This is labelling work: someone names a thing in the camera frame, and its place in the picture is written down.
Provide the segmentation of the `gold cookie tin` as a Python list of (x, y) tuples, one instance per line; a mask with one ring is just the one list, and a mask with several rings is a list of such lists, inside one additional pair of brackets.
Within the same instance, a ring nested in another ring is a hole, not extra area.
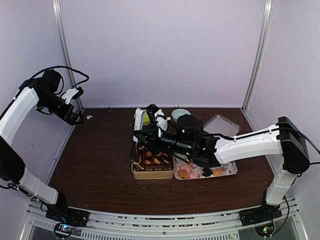
[(174, 159), (165, 149), (157, 149), (153, 154), (142, 145), (131, 157), (131, 172), (136, 180), (164, 180), (174, 176)]

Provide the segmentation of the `metal serving tongs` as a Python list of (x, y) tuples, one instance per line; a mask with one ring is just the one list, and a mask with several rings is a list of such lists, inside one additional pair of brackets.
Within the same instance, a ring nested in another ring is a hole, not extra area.
[(133, 141), (132, 146), (130, 149), (130, 157), (132, 159), (132, 162), (134, 164), (137, 164), (139, 162), (139, 144), (140, 144), (140, 131), (143, 129), (143, 123), (145, 118), (145, 111), (141, 108), (137, 108), (135, 110), (135, 120), (134, 120), (134, 128), (133, 128)]

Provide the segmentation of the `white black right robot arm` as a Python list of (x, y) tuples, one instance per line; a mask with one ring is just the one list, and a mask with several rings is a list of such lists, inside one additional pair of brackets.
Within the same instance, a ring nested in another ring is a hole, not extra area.
[(279, 217), (287, 191), (312, 165), (307, 148), (310, 139), (287, 117), (278, 118), (276, 124), (262, 130), (232, 137), (221, 133), (204, 135), (202, 121), (188, 114), (177, 119), (175, 132), (163, 128), (168, 122), (163, 116), (152, 117), (148, 128), (143, 127), (143, 119), (137, 115), (134, 122), (133, 136), (138, 146), (146, 147), (152, 154), (161, 150), (181, 154), (203, 168), (258, 156), (282, 155), (283, 163), (265, 190), (261, 206), (239, 212), (242, 226)]

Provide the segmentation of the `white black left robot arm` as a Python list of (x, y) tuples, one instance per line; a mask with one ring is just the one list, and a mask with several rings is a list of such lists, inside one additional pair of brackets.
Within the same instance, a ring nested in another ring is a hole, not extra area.
[(84, 122), (82, 111), (75, 109), (72, 104), (84, 90), (80, 83), (75, 83), (65, 90), (59, 69), (83, 76), (83, 83), (89, 80), (87, 74), (77, 69), (56, 65), (40, 70), (20, 85), (0, 115), (0, 177), (9, 182), (8, 189), (16, 188), (29, 197), (40, 200), (61, 222), (67, 222), (72, 218), (72, 211), (65, 195), (35, 176), (14, 150), (14, 146), (18, 143), (17, 138), (27, 136), (27, 130), (24, 128), (29, 125), (30, 112), (55, 115), (70, 126)]

